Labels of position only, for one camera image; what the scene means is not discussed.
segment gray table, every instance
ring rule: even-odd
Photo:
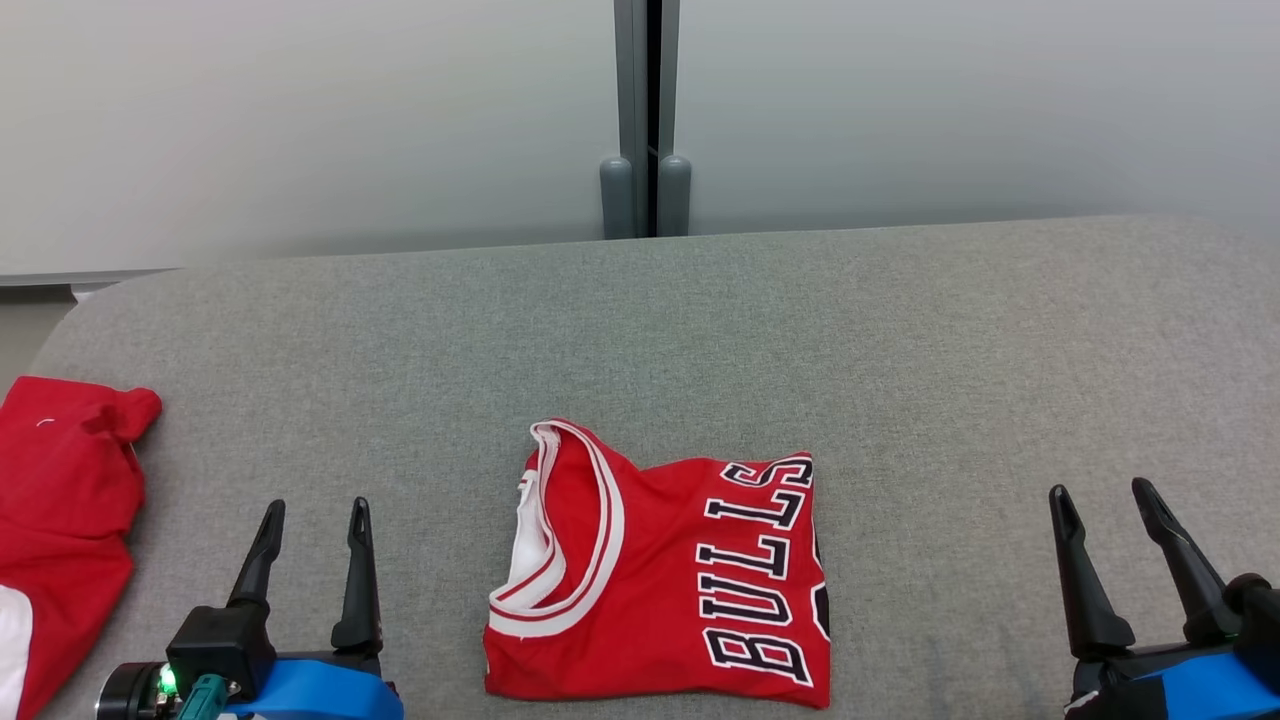
[[[644,466],[817,464],[833,716],[1060,716],[1070,688],[1047,493],[1068,483],[1139,642],[1181,610],[1129,479],[1226,577],[1280,575],[1280,252],[1219,227],[1087,218],[323,258],[102,291],[35,372],[148,386],[138,570],[46,717],[161,657],[289,502],[282,650],[325,647],[351,498],[372,503],[385,670],[410,717],[808,717],[727,697],[486,697],[532,420]]]

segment white wall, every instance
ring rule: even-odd
[[[684,0],[691,233],[1162,210],[1280,236],[1274,0]]]
[[[5,0],[0,275],[599,238],[596,0]]]

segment folded jersey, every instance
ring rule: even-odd
[[[829,705],[808,452],[639,470],[566,420],[531,432],[511,573],[489,596],[488,692]]]
[[[18,378],[0,406],[0,720],[27,720],[81,664],[133,571],[142,506],[129,443],[146,388]]]

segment teal connector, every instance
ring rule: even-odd
[[[218,675],[201,675],[182,702],[178,720],[218,720],[227,708],[227,680]]]

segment red basketball jersey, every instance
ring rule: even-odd
[[[585,428],[531,428],[485,689],[524,700],[705,691],[827,707],[813,460],[637,470]]]

